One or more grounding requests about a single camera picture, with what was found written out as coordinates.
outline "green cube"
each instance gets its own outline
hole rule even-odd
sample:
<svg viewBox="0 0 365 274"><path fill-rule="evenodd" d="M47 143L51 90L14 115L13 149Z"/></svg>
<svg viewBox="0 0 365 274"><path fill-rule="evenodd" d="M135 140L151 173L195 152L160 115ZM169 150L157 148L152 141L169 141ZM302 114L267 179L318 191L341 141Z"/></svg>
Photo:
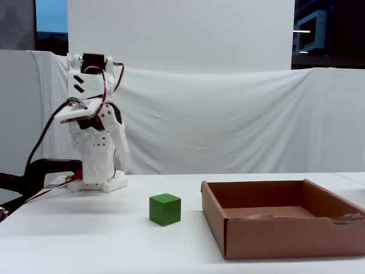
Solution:
<svg viewBox="0 0 365 274"><path fill-rule="evenodd" d="M149 198L149 219L163 227L181 220L181 199L170 194Z"/></svg>

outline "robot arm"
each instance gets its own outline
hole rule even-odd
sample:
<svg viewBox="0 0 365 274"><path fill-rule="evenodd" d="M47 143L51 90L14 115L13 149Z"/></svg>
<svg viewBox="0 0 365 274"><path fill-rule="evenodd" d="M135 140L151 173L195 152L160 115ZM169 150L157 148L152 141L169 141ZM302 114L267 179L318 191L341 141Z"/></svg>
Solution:
<svg viewBox="0 0 365 274"><path fill-rule="evenodd" d="M121 170L126 173L129 170L129 148L125 137L125 125L120 115L119 109L114 103L107 102L99 114L100 120L106 131L110 133L114 146L116 147Z"/></svg>

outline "white robot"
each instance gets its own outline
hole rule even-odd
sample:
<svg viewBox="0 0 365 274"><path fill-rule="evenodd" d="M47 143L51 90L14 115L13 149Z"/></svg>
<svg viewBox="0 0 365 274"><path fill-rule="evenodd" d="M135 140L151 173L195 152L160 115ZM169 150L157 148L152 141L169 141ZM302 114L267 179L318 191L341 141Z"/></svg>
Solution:
<svg viewBox="0 0 365 274"><path fill-rule="evenodd" d="M68 57L68 96L72 103L62 109L55 119L68 123L74 147L82 155L82 180L67 185L71 192L101 190L110 192L127 185L125 172L129 169L129 148L125 126L112 95L115 83L111 57L83 54ZM119 160L121 170L117 170Z"/></svg>

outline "sky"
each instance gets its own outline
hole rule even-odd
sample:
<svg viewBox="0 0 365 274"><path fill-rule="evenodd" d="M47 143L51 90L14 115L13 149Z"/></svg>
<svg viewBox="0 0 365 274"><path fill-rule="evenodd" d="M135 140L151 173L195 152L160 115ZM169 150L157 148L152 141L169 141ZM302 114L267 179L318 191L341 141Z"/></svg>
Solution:
<svg viewBox="0 0 365 274"><path fill-rule="evenodd" d="M36 0L37 31L67 33L67 0Z"/></svg>

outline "cardboard box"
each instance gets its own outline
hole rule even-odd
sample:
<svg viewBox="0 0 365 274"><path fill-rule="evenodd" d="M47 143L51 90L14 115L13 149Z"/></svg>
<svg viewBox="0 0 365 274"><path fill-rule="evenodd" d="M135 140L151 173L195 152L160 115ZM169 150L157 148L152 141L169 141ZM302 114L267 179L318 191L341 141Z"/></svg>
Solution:
<svg viewBox="0 0 365 274"><path fill-rule="evenodd" d="M202 183L226 259L365 255L365 210L304 181Z"/></svg>

